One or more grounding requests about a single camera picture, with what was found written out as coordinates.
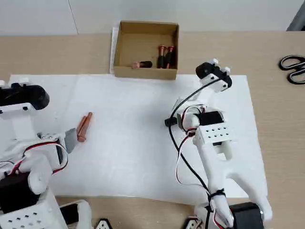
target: open cardboard box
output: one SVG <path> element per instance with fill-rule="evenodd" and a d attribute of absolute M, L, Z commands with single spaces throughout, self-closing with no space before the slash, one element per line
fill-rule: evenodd
<path fill-rule="evenodd" d="M 179 25 L 175 23 L 121 21 L 114 57 L 117 77 L 175 80 L 178 70 Z M 170 69 L 158 69 L 159 46 L 175 46 Z M 132 69 L 134 61 L 151 61 L 152 68 Z"/>

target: black scissors handle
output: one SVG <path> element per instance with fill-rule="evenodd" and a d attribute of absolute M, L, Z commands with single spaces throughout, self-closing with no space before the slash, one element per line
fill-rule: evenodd
<path fill-rule="evenodd" d="M 294 64 L 291 64 L 291 65 L 284 65 L 284 62 L 287 61 L 287 60 L 298 60 L 299 63 L 294 63 Z M 305 80 L 303 80 L 303 81 L 296 81 L 296 80 L 294 80 L 295 76 L 301 75 L 301 74 L 305 73 L 305 68 L 303 67 L 303 66 L 305 66 L 305 57 L 304 56 L 299 56 L 299 55 L 289 55 L 289 56 L 286 56 L 286 57 L 284 57 L 284 58 L 282 58 L 280 60 L 280 62 L 278 63 L 278 66 L 283 71 L 288 71 L 288 70 L 295 69 L 295 72 L 290 73 L 287 76 L 287 80 L 290 83 L 293 83 L 293 84 L 305 84 Z"/>

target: table surface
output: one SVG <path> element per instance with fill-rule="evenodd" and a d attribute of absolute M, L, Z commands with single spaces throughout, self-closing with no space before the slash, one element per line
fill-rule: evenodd
<path fill-rule="evenodd" d="M 179 73 L 218 58 L 232 74 L 246 74 L 262 148 L 273 228 L 303 225 L 305 193 L 305 86 L 278 69 L 285 55 L 305 55 L 304 32 L 181 33 Z M 103 74 L 109 70 L 111 35 L 0 37 L 0 79 L 10 74 Z M 59 198 L 60 203 L 70 198 Z M 114 228 L 180 228 L 193 207 L 140 198 L 89 198 L 93 221 Z"/>

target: white wall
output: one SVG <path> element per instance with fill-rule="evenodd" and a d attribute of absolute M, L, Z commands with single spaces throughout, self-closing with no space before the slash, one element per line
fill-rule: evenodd
<path fill-rule="evenodd" d="M 109 32 L 119 20 L 183 31 L 284 31 L 303 0 L 0 0 L 0 35 Z"/>

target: robotic arm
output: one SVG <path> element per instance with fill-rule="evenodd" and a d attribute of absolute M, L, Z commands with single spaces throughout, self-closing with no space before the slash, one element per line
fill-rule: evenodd
<path fill-rule="evenodd" d="M 48 187 L 53 174 L 68 164 L 76 130 L 37 134 L 32 117 L 49 104 L 49 95 L 25 79 L 10 86 L 0 81 L 0 118 L 16 135 L 0 154 L 0 228 L 92 229 L 91 209 L 80 200 L 59 208 Z"/>
<path fill-rule="evenodd" d="M 253 227 L 255 229 L 263 228 L 263 223 L 260 222 L 266 222 L 272 218 L 267 193 L 260 188 L 260 181 L 255 176 L 251 176 L 249 167 L 243 161 L 243 153 L 237 150 L 234 132 L 225 112 L 217 110 L 210 102 L 215 93 L 220 93 L 232 86 L 230 69 L 228 67 L 220 69 L 218 61 L 214 59 L 198 66 L 196 74 L 200 78 L 202 87 L 186 99 L 177 100 L 171 117 L 165 120 L 165 125 L 169 127 L 171 137 L 173 136 L 171 126 L 175 124 L 178 124 L 187 136 L 193 137 L 193 143 L 198 149 L 208 177 L 206 191 L 210 212 L 214 212 L 215 224 L 221 229 L 249 229 L 251 224 L 261 226 Z M 218 158 L 215 146 L 222 148 L 226 157 L 225 161 Z M 253 203 L 242 206 L 228 205 L 224 193 L 224 181 L 227 178 L 233 179 L 249 195 L 251 201 L 255 203 L 254 207 Z M 241 208 L 243 208 L 242 216 L 236 214 L 241 212 Z M 198 208 L 196 211 L 198 219 L 204 221 L 203 211 Z M 255 219 L 258 224 L 251 221 L 246 222 L 248 225 L 244 224 L 241 218 L 245 219 L 245 215 L 251 218 L 253 212 L 256 215 L 259 212 L 259 217 Z"/>

